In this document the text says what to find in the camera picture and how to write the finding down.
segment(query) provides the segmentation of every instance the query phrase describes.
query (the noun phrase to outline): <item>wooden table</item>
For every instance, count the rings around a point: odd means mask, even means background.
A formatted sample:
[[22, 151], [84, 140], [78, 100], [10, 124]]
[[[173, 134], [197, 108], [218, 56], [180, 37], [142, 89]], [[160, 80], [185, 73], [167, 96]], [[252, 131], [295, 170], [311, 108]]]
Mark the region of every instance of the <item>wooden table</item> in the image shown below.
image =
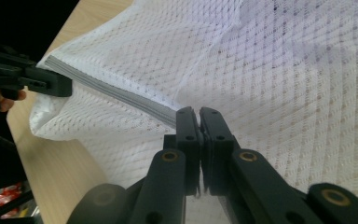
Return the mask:
[[[80, 0], [48, 52], [112, 19], [130, 4], [131, 0]], [[29, 115], [35, 93], [27, 94], [7, 120], [44, 222], [66, 223], [84, 194], [106, 178], [77, 141], [56, 142], [31, 134]]]

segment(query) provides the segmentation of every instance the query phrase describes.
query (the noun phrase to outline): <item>mesh laundry bag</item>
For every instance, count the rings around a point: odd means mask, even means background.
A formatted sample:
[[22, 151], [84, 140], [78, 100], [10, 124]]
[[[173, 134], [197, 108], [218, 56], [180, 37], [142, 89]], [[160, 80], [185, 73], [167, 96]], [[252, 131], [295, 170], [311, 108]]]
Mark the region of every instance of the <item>mesh laundry bag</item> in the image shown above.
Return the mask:
[[[39, 67], [75, 83], [38, 96], [33, 133], [78, 139], [111, 183], [145, 176], [190, 105], [219, 110], [291, 186], [358, 195], [358, 0], [136, 0]], [[187, 205], [186, 223], [227, 223], [213, 197]]]

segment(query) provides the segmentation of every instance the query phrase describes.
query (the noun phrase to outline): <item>dark floor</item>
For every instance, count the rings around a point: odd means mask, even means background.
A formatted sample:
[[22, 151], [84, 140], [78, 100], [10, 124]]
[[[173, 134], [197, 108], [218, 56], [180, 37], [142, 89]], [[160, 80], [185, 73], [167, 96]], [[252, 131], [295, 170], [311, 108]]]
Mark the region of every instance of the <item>dark floor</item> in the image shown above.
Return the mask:
[[[0, 44], [11, 46], [31, 60], [39, 61], [77, 2], [0, 0]], [[0, 113], [0, 135], [12, 140], [5, 113]], [[24, 178], [19, 156], [0, 148], [0, 188]]]

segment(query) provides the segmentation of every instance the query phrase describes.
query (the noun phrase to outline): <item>zipper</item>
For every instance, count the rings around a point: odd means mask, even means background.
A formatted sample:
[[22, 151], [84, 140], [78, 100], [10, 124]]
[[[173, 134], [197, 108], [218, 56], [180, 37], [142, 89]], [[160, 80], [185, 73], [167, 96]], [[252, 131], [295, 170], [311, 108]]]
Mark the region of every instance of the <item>zipper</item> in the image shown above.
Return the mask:
[[75, 80], [108, 96], [115, 97], [123, 103], [136, 107], [151, 115], [152, 117], [164, 122], [172, 128], [174, 128], [176, 125], [176, 111], [165, 105], [161, 105], [157, 102], [144, 98], [143, 96], [129, 91], [124, 91], [120, 88], [101, 82], [100, 80], [94, 77], [90, 77], [87, 74], [75, 69], [74, 67], [63, 63], [54, 56], [48, 56], [45, 61], [45, 65], [61, 75], [69, 77], [72, 80]]

